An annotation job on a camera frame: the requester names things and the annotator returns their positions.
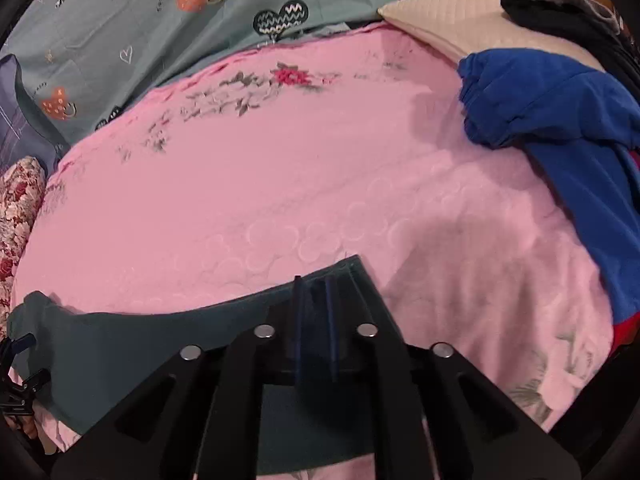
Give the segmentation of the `blue garment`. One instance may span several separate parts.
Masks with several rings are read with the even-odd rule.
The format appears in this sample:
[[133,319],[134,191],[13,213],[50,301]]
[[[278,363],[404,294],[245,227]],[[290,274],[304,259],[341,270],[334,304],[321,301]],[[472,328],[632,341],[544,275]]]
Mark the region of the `blue garment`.
[[462,58],[469,140],[536,162],[597,263],[613,322],[639,314],[639,105],[613,76],[565,55],[490,49]]

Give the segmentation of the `red floral rolled quilt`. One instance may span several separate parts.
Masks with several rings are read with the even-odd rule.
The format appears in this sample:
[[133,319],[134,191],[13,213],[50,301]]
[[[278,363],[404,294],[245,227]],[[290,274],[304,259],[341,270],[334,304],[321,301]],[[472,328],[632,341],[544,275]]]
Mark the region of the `red floral rolled quilt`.
[[11,313],[14,276],[42,204],[46,177],[35,157],[27,156],[1,176],[1,338]]

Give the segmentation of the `dark teal pants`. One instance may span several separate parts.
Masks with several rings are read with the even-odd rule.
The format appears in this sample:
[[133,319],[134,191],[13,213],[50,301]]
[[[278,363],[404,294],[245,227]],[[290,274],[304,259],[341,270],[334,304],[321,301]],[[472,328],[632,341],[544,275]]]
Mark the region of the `dark teal pants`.
[[[8,335],[27,333],[34,348],[14,362],[18,376],[45,368],[48,388],[38,400],[61,424],[85,434],[140,382],[188,344],[204,350],[230,344],[265,322],[270,306],[288,300],[283,284],[195,310],[153,314],[81,313],[31,292],[8,318]],[[292,474],[367,455],[371,445],[349,424],[333,430],[303,411],[293,389],[265,390],[258,474]]]

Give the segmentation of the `white textured pillow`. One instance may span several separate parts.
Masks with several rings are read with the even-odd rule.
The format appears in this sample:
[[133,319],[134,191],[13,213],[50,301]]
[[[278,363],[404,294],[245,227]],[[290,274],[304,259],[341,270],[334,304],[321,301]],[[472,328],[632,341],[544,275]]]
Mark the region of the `white textured pillow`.
[[578,44],[512,22],[500,0],[398,0],[381,6],[378,14],[454,63],[485,50],[525,48],[564,55],[603,70]]

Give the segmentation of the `teal heart-print sheet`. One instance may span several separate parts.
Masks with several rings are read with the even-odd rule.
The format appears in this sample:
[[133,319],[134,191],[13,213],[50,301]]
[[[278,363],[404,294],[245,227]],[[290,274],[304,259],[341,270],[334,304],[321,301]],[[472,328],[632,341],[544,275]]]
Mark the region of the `teal heart-print sheet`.
[[146,92],[258,44],[370,22],[394,0],[32,0],[3,52],[68,143]]

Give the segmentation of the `pink floral bed sheet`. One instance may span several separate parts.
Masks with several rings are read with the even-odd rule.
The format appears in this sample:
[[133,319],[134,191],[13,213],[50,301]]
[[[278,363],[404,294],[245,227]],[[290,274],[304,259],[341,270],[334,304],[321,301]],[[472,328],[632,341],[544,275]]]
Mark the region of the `pink floral bed sheet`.
[[[406,344],[451,344],[576,460],[608,357],[601,271],[520,148],[469,140],[458,70],[380,25],[233,55],[151,92],[49,178],[14,281],[81,313],[184,312],[302,278],[291,389],[331,414],[324,282]],[[367,455],[256,478],[377,479]]]

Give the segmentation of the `black garment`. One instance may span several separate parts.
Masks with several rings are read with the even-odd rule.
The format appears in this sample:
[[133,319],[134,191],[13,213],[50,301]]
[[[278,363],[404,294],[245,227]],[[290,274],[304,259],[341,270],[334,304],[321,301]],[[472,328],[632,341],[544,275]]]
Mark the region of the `black garment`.
[[614,13],[596,0],[500,0],[514,23],[560,37],[587,50],[634,96],[639,94],[639,50]]

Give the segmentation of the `red cloth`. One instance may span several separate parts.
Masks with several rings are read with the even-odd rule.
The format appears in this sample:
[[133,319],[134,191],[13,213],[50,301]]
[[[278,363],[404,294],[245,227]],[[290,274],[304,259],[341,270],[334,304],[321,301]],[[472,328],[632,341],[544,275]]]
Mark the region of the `red cloth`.
[[639,333],[639,171],[626,148],[613,148],[618,169],[616,207],[608,246],[616,263],[613,302],[614,347],[629,344]]

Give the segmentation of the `purple plaid sheet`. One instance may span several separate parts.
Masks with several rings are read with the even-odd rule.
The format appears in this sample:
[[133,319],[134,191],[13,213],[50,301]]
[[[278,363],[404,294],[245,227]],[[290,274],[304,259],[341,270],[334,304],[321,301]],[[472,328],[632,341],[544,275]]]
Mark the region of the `purple plaid sheet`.
[[0,114],[1,172],[30,156],[51,177],[70,144],[24,89],[21,65],[13,54],[1,59]]

